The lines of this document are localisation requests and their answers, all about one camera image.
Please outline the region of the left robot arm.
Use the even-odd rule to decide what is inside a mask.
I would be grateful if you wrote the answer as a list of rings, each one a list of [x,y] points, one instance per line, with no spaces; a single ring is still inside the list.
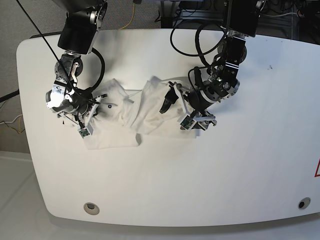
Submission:
[[[159,112],[166,113],[177,101],[183,114],[178,120],[181,130],[207,130],[216,126],[216,117],[209,107],[234,96],[239,89],[239,65],[247,56],[246,38],[255,37],[259,17],[265,5],[263,0],[226,0],[221,28],[223,36],[207,52],[200,47],[200,33],[210,21],[205,21],[195,33],[195,48],[202,66],[188,71],[190,87],[178,82],[168,82],[169,91]]]

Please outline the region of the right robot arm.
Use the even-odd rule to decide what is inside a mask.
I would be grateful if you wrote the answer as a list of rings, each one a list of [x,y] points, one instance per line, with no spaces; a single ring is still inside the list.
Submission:
[[[55,64],[55,81],[46,93],[46,106],[57,117],[74,123],[80,135],[87,137],[93,134],[92,117],[97,115],[101,100],[108,96],[93,96],[93,91],[102,82],[106,67],[104,58],[93,45],[108,3],[105,0],[56,0],[55,4],[66,12],[66,21],[57,44],[64,53]],[[90,53],[100,60],[100,75],[93,86],[80,89],[77,85],[78,76],[83,71],[81,57]]]

